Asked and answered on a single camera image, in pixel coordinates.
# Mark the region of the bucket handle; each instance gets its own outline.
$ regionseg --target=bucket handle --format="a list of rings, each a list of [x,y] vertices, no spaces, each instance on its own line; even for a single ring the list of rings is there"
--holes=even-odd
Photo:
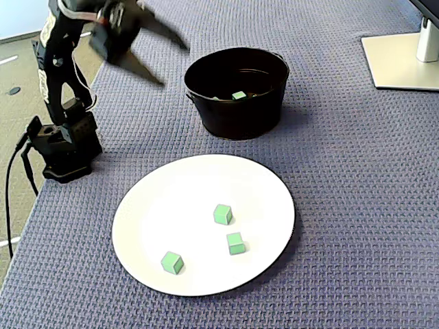
[[[190,94],[186,94],[186,97],[189,98],[192,101],[192,103],[195,104],[195,101],[193,100],[193,98],[192,98],[192,96]]]
[[[282,55],[278,54],[278,53],[273,53],[274,55],[276,55],[277,57],[279,57],[281,60],[285,60]]]

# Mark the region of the white plate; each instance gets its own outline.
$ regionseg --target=white plate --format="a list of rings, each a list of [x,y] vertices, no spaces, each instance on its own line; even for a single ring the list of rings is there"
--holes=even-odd
[[[232,207],[228,226],[213,220]],[[144,285],[172,295],[201,296],[239,287],[282,253],[294,228],[294,203],[269,169],[236,156],[184,158],[145,176],[126,194],[112,227],[116,255]],[[240,232],[248,251],[231,256],[226,235]],[[185,262],[175,276],[166,252]]]

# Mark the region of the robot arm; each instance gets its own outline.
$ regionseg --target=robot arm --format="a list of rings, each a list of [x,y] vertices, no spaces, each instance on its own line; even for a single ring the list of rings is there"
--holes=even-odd
[[[136,0],[49,0],[49,17],[33,42],[38,61],[40,91],[53,125],[42,125],[35,117],[27,127],[32,146],[46,162],[43,175],[69,182],[91,172],[91,160],[102,152],[96,122],[89,111],[93,99],[72,53],[82,28],[94,22],[90,46],[112,65],[125,69],[156,85],[163,83],[131,52],[141,29],[148,29],[188,50],[182,38],[156,19]],[[75,98],[61,104],[63,84]]]

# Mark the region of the monitor base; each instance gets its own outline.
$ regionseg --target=monitor base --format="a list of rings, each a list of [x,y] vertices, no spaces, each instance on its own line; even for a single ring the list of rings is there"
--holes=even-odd
[[[375,87],[439,91],[439,62],[416,58],[419,33],[362,38]]]

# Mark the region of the blue tablecloth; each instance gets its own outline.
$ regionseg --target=blue tablecloth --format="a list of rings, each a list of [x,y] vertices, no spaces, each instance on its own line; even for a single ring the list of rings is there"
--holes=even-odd
[[[408,0],[149,0],[190,56],[141,33],[134,52],[165,92],[104,65],[94,172],[46,182],[0,296],[0,328],[439,328],[439,95],[376,90],[361,37],[416,32]],[[235,46],[281,54],[283,117],[252,141],[209,135],[185,97],[200,56]],[[121,266],[113,215],[172,160],[234,154],[290,189],[294,237],[258,279],[229,293],[155,292]]]

